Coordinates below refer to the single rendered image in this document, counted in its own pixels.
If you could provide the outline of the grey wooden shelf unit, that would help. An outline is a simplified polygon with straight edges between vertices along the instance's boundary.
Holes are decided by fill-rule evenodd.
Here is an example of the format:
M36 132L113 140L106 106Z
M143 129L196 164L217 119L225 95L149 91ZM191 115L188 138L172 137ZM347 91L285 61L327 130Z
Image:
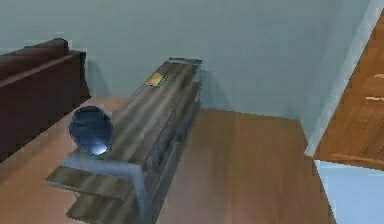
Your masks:
M111 149L101 156L78 146L46 181L75 194L67 216L83 224L155 224L200 108L202 61L169 58L109 116Z

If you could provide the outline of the small yellow flat object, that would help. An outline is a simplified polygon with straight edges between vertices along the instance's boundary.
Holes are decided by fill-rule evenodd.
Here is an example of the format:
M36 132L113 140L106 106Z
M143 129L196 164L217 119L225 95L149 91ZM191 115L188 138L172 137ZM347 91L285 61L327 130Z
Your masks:
M166 74L154 72L146 79L145 84L147 86L159 87L162 84L162 82L166 80L166 78L167 78Z

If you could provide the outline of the dark blue round bowl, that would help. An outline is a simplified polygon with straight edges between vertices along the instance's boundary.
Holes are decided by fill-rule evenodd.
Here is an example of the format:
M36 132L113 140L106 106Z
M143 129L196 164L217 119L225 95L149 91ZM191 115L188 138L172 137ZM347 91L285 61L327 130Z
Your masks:
M111 149L111 117L98 106L77 109L70 120L69 134L78 148L90 155L101 156Z

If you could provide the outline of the dark brown sofa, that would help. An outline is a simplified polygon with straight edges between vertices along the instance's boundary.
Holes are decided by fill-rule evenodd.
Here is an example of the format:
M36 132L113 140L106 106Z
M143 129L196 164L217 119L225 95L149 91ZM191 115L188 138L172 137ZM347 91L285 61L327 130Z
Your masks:
M62 38L0 54L0 163L91 97L85 59Z

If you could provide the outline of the brown wooden room door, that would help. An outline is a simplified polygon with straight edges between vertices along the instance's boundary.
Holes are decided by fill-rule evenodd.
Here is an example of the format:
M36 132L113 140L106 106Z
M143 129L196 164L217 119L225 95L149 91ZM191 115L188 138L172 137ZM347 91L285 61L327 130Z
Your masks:
M314 157L384 171L384 9Z

